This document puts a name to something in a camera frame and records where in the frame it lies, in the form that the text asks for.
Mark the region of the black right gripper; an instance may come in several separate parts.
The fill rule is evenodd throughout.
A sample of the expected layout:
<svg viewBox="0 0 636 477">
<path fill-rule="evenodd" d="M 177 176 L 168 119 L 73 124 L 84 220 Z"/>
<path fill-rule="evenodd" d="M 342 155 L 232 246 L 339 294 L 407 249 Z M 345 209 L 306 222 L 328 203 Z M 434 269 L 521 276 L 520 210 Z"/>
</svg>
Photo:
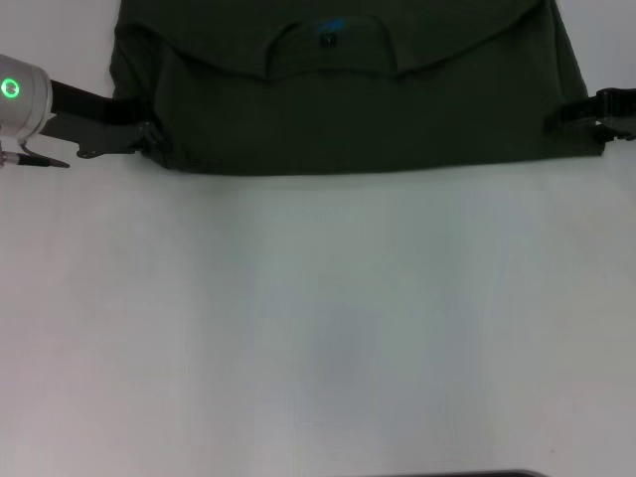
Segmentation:
<svg viewBox="0 0 636 477">
<path fill-rule="evenodd" d="M 545 118 L 550 134 L 594 134 L 600 143 L 635 140 L 635 89 L 605 88 Z"/>
</svg>

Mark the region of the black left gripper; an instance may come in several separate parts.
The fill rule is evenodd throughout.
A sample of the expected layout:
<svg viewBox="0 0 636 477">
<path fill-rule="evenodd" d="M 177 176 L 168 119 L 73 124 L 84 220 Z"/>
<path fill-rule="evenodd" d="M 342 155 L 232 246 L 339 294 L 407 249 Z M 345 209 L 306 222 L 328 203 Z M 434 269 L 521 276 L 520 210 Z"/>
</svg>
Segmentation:
<svg viewBox="0 0 636 477">
<path fill-rule="evenodd" d="M 40 134 L 74 143 L 78 157 L 110 154 L 164 153 L 169 140 L 139 97 L 102 97 L 53 80 L 52 117 Z"/>
</svg>

